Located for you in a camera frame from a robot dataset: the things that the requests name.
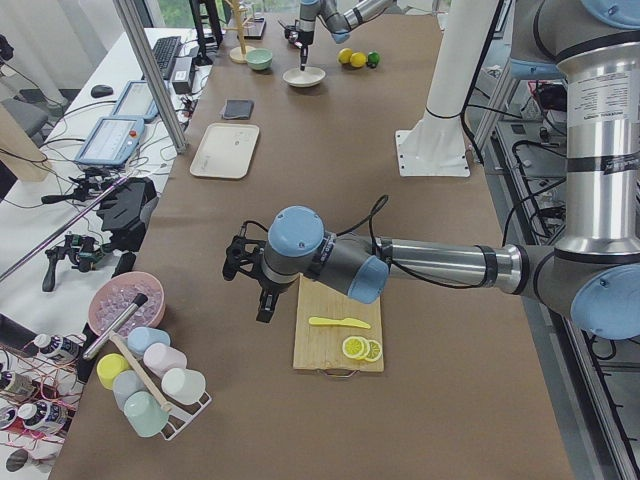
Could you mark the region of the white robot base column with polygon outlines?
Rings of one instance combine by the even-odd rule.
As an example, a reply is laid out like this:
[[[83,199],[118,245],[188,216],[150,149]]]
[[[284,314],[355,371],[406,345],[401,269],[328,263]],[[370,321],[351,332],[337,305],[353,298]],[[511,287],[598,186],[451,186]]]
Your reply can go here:
[[[499,17],[499,1],[453,1],[447,15],[422,119],[396,132],[403,177],[468,177],[463,109],[485,43]]]

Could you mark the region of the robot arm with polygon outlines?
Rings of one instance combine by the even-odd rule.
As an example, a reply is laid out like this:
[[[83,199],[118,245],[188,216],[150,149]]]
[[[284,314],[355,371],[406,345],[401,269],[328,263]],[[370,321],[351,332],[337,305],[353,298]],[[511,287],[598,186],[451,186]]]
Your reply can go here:
[[[302,0],[299,2],[295,23],[296,42],[300,46],[299,68],[307,66],[309,46],[313,44],[316,20],[330,32],[336,43],[346,41],[350,32],[384,13],[395,4],[391,0],[364,0],[344,12],[340,12],[334,0]]]
[[[639,5],[635,1],[520,1],[511,65],[517,77],[563,76],[568,87],[563,236],[551,246],[452,246],[332,233],[304,206],[279,212],[267,236],[236,235],[222,274],[261,286],[270,320],[299,276],[362,303],[388,278],[453,289],[496,287],[534,298],[599,337],[639,333]]]

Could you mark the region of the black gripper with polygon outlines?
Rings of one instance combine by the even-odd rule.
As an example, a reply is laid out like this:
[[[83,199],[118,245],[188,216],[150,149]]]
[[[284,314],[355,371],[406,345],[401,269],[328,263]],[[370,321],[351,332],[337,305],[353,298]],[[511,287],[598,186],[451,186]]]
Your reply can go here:
[[[256,280],[262,288],[256,320],[261,323],[270,323],[277,305],[277,294],[285,292],[287,284],[269,279],[263,271],[265,246],[265,240],[235,235],[226,248],[222,276],[226,281],[232,281],[240,273]]]
[[[314,21],[295,19],[292,24],[284,24],[284,37],[291,44],[300,48],[300,70],[304,71],[308,61],[309,45],[314,39]]]

